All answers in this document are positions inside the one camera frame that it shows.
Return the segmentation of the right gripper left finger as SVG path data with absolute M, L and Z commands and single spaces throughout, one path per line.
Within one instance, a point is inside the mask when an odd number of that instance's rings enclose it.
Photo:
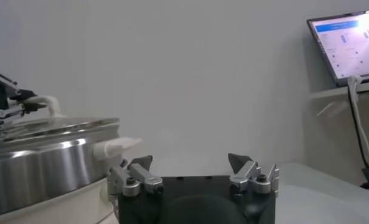
M 164 192 L 162 177 L 150 172 L 153 156 L 134 158 L 126 167 L 115 166 L 108 170 L 107 188 L 110 199 L 122 195 L 137 197 L 142 191 L 151 195 Z

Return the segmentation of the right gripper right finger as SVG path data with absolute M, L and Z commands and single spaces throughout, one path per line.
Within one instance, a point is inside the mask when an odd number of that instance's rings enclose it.
M 262 166 L 249 156 L 229 153 L 228 160 L 233 170 L 229 188 L 234 194 L 243 194 L 251 187 L 256 194 L 278 195 L 279 167 L 276 164 L 263 174 Z

